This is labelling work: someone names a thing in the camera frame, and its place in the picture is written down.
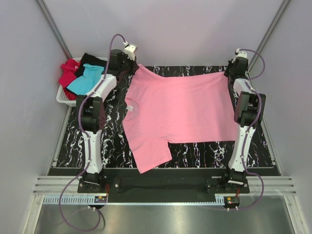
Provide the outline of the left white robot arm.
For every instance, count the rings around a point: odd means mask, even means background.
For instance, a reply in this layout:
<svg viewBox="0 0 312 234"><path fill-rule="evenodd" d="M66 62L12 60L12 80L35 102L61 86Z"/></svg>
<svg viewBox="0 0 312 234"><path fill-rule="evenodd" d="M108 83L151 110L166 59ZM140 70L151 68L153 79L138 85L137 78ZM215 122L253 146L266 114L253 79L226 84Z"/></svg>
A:
<svg viewBox="0 0 312 234"><path fill-rule="evenodd" d="M79 173L78 192L87 190L100 193L107 188L101 159L100 140L106 123L104 101L125 75L134 75L138 69L135 52L137 46L129 44L123 51L110 52L107 71L103 71L95 87L76 100L78 126L81 130L85 165Z"/></svg>

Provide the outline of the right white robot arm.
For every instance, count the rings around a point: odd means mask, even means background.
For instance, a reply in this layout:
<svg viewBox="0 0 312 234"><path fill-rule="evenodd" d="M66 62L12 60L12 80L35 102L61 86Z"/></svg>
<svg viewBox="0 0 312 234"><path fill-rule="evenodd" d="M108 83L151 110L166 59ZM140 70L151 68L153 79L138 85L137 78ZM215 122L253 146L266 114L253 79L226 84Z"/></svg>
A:
<svg viewBox="0 0 312 234"><path fill-rule="evenodd" d="M249 85L247 78L248 59L237 55L229 61L224 72L228 78L228 89L233 103L234 122L237 124L237 137L234 149L223 175L221 187L226 193L233 193L247 187L247 158L256 128L262 121L266 96Z"/></svg>

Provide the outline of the pink t shirt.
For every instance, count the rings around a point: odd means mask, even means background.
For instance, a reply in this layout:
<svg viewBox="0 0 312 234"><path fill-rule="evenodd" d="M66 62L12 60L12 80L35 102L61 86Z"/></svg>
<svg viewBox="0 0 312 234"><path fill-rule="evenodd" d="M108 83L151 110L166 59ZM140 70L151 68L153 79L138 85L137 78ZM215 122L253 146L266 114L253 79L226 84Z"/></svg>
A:
<svg viewBox="0 0 312 234"><path fill-rule="evenodd" d="M162 77L143 65L132 77L122 122L137 169L172 159L169 143L234 141L237 126L223 72Z"/></svg>

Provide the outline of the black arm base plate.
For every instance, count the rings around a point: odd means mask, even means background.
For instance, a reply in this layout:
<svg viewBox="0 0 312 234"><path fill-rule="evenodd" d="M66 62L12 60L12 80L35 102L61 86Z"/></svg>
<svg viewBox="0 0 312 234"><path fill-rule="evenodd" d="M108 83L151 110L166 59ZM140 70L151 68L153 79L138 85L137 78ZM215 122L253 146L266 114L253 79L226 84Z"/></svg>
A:
<svg viewBox="0 0 312 234"><path fill-rule="evenodd" d="M103 169L84 174L78 193L108 193L111 203L192 203L215 201L215 194L250 192L245 173L227 169Z"/></svg>

